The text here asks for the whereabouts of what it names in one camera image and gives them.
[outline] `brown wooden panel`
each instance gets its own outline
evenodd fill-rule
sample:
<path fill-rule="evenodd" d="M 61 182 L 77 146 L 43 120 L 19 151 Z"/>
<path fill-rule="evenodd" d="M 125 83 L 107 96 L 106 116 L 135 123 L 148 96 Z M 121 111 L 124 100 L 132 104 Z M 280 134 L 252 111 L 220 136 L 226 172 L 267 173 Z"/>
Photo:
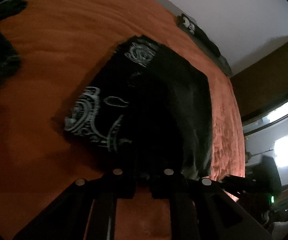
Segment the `brown wooden panel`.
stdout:
<path fill-rule="evenodd" d="M 231 78 L 242 121 L 288 100 L 288 42 Z"/>

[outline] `screw head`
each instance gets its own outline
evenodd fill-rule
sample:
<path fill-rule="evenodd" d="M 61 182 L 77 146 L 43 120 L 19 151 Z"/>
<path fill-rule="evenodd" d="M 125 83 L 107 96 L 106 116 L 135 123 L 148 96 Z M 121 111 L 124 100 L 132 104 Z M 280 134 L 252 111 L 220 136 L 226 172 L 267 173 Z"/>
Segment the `screw head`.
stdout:
<path fill-rule="evenodd" d="M 123 170 L 122 170 L 122 169 L 114 169 L 114 170 L 113 170 L 113 173 L 114 173 L 115 175 L 121 175 L 121 174 L 123 173 Z"/>
<path fill-rule="evenodd" d="M 85 180 L 84 180 L 84 179 L 77 179 L 77 180 L 75 181 L 75 184 L 76 184 L 77 186 L 83 186 L 83 185 L 85 184 Z"/>
<path fill-rule="evenodd" d="M 205 186 L 209 186 L 212 184 L 212 181 L 208 178 L 204 178 L 204 179 L 202 179 L 202 184 Z"/>
<path fill-rule="evenodd" d="M 166 175 L 173 175 L 173 174 L 174 174 L 174 171 L 173 171 L 172 169 L 165 169 L 165 170 L 164 170 L 164 173 L 165 173 Z"/>

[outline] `white paisley pattern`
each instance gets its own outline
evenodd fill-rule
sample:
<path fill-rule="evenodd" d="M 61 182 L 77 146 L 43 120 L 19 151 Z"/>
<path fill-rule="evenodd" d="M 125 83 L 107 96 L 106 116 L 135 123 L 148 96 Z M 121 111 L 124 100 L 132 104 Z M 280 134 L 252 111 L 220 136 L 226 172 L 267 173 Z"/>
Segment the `white paisley pattern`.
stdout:
<path fill-rule="evenodd" d="M 146 67 L 156 55 L 155 51 L 151 50 L 144 44 L 137 44 L 135 42 L 132 42 L 132 44 L 133 45 L 129 48 L 129 52 L 126 52 L 124 55 L 131 61 Z"/>
<path fill-rule="evenodd" d="M 87 87 L 84 90 L 71 111 L 71 117 L 65 118 L 64 130 L 74 135 L 88 137 L 91 142 L 107 147 L 109 152 L 111 152 L 112 148 L 117 152 L 116 136 L 123 115 L 120 115 L 113 123 L 107 136 L 98 132 L 95 126 L 95 118 L 100 108 L 99 93 L 100 89 L 97 87 Z M 121 98 L 118 99 L 123 103 L 127 103 Z"/>

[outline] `orange surface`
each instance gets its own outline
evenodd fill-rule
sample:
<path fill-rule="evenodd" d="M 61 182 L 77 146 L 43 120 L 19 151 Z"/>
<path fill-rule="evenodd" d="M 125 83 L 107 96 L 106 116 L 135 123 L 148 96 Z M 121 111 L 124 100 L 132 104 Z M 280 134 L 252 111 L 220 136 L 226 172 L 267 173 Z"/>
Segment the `orange surface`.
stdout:
<path fill-rule="evenodd" d="M 116 44 L 145 34 L 204 72 L 213 114 L 212 179 L 244 175 L 231 83 L 154 0 L 27 0 L 0 22 L 23 61 L 0 90 L 0 234 L 11 239 L 76 178 L 101 176 L 89 149 L 63 137 L 63 119 Z M 139 189 L 118 201 L 115 239 L 170 239 L 166 201 Z"/>

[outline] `folded black fabric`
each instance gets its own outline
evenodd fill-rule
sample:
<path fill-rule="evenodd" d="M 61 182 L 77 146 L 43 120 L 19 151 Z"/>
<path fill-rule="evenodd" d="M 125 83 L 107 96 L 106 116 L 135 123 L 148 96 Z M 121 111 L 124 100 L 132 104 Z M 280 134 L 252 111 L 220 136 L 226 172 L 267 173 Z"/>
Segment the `folded black fabric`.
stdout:
<path fill-rule="evenodd" d="M 208 38 L 206 33 L 194 24 L 185 14 L 177 16 L 177 26 L 186 32 L 194 43 L 222 70 L 231 77 L 233 76 L 230 65 L 220 53 L 218 47 Z"/>
<path fill-rule="evenodd" d="M 207 77 L 168 47 L 132 37 L 96 75 L 65 130 L 109 152 L 132 145 L 188 178 L 209 175 L 212 106 Z"/>

